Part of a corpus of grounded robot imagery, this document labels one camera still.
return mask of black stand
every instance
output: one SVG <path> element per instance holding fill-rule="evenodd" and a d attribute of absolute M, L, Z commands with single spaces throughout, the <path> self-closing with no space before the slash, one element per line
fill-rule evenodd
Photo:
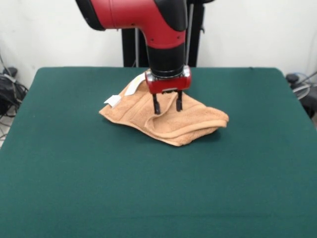
<path fill-rule="evenodd" d="M 212 2 L 212 1 L 214 0 L 199 0 L 199 1 L 188 0 L 187 1 L 187 9 L 190 9 L 191 4 L 193 4 L 193 18 L 192 18 L 192 29 L 191 29 L 191 38 L 190 38 L 190 48 L 189 48 L 189 60 L 188 60 L 188 65 L 190 67 L 197 66 L 200 34 L 202 31 L 204 32 L 204 29 L 203 29 L 204 13 L 205 13 L 204 4 Z M 136 39 L 137 38 L 136 38 L 135 29 L 122 30 L 123 65 L 124 67 L 136 67 L 136 66 L 149 67 L 145 39 L 141 31 L 138 31 L 138 41 L 139 41 L 138 59 L 136 54 Z"/>

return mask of towel fold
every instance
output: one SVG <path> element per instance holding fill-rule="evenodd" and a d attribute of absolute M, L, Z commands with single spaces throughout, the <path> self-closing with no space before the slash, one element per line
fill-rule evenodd
<path fill-rule="evenodd" d="M 146 82 L 133 95 L 119 94 L 121 101 L 114 108 L 105 106 L 99 113 L 112 123 L 134 127 L 144 134 L 174 146 L 182 146 L 226 127 L 226 113 L 206 107 L 183 93 L 183 110 L 176 110 L 177 93 L 157 94 L 161 114 L 154 114 L 153 98 Z"/>

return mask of white wall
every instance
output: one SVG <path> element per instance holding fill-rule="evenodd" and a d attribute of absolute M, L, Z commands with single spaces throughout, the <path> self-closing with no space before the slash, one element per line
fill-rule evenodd
<path fill-rule="evenodd" d="M 216 0 L 206 8 L 199 66 L 317 70 L 316 0 Z M 120 31 L 90 29 L 75 0 L 2 0 L 0 49 L 27 86 L 42 66 L 123 65 Z"/>

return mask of cable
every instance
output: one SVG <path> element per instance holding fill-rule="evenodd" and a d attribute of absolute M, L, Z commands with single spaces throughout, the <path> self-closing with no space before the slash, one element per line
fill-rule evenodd
<path fill-rule="evenodd" d="M 7 127 L 11 127 L 10 125 L 5 124 L 5 123 L 3 123 L 3 122 L 1 122 L 1 121 L 0 121 L 0 124 L 1 124 L 1 125 L 4 125 L 4 126 L 7 126 Z"/>
<path fill-rule="evenodd" d="M 0 139 L 4 138 L 6 136 L 7 136 L 7 134 L 3 134 L 2 136 L 0 136 Z"/>
<path fill-rule="evenodd" d="M 315 75 L 317 75 L 317 71 L 314 72 L 314 73 L 312 73 L 310 76 L 304 78 L 303 80 L 298 81 L 297 83 L 295 83 L 295 85 L 301 84 L 301 83 L 303 83 L 303 82 L 306 82 L 307 80 L 310 80 L 310 79 L 311 79 L 312 77 L 314 77 Z"/>
<path fill-rule="evenodd" d="M 306 97 L 310 93 L 312 87 L 317 87 L 317 84 L 306 84 L 306 85 L 303 85 L 301 87 L 293 89 L 293 93 L 297 93 L 299 91 L 307 89 L 304 94 L 302 94 L 300 96 L 297 96 L 297 99 L 301 100 L 301 99 L 303 99 L 304 97 Z"/>
<path fill-rule="evenodd" d="M 306 92 L 303 93 L 301 96 L 298 96 L 297 99 L 298 99 L 298 100 L 303 99 L 304 97 L 306 97 L 306 96 L 310 93 L 310 91 L 311 91 L 311 88 L 308 88 L 308 89 L 306 90 Z"/>

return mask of black cable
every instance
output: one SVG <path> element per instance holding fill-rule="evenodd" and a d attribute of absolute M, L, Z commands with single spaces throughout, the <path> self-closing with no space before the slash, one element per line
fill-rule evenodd
<path fill-rule="evenodd" d="M 4 126 L 7 126 L 7 127 L 11 127 L 10 125 L 5 124 L 5 123 L 3 123 L 3 122 L 1 122 L 1 121 L 0 121 L 0 124 L 1 124 L 1 125 L 4 125 Z"/>
<path fill-rule="evenodd" d="M 6 136 L 7 136 L 7 134 L 3 134 L 2 136 L 0 136 L 0 139 L 4 138 Z"/>

